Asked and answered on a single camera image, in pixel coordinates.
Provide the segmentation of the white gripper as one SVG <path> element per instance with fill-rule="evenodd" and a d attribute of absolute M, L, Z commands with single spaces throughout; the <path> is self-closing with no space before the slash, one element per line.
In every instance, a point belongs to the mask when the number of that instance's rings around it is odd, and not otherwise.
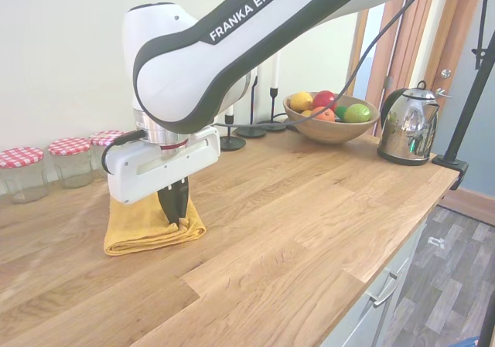
<path fill-rule="evenodd" d="M 132 204 L 157 192 L 169 223 L 179 223 L 186 218 L 189 202 L 187 177 L 217 162 L 219 133 L 205 127 L 179 143 L 175 151 L 145 142 L 144 136 L 140 130 L 115 138 L 104 156 L 111 197 Z"/>

